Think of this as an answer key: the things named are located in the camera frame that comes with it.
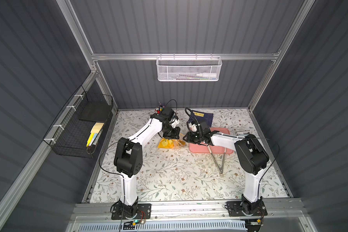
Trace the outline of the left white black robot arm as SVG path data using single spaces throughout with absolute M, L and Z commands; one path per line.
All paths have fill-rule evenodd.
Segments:
M 177 113 L 170 107 L 164 107 L 160 113 L 152 114 L 148 122 L 134 135 L 119 139 L 114 165 L 121 174 L 122 190 L 117 205 L 123 215 L 134 217 L 138 210 L 136 175 L 143 166 L 143 148 L 160 132 L 165 139 L 179 139 L 178 124 Z

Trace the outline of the metal tongs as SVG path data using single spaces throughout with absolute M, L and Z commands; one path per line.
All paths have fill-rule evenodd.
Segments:
M 222 176 L 223 172 L 224 172 L 224 163 L 225 163 L 225 158 L 226 158 L 226 155 L 227 155 L 227 153 L 226 153 L 227 148 L 224 148 L 224 153 L 222 154 L 221 158 L 216 158 L 216 156 L 213 154 L 210 146 L 208 146 L 207 148 L 208 148 L 210 157 L 212 158 L 215 166 L 218 169 L 219 174 Z

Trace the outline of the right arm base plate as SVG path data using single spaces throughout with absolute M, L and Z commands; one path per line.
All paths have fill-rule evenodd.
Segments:
M 230 217 L 264 217 L 268 215 L 267 209 L 262 200 L 258 200 L 254 203 L 249 203 L 248 201 L 228 201 L 224 207 Z

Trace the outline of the clear resealable bag yellow print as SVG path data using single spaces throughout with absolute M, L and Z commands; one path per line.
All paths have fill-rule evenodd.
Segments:
M 162 138 L 158 144 L 158 148 L 163 149 L 180 149 L 187 146 L 187 143 L 184 140 L 172 140 Z

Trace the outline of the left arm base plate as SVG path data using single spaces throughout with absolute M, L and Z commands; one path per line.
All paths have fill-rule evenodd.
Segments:
M 134 204 L 127 206 L 117 202 L 111 206 L 111 220 L 120 219 L 150 219 L 152 204 Z

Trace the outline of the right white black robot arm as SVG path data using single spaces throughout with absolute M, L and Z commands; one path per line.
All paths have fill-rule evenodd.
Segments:
M 251 216 L 263 206 L 260 182 L 269 162 L 269 156 L 258 138 L 253 134 L 232 136 L 220 131 L 211 131 L 205 121 L 187 122 L 187 143 L 216 146 L 236 152 L 239 163 L 245 171 L 245 188 L 238 207 L 246 216 Z

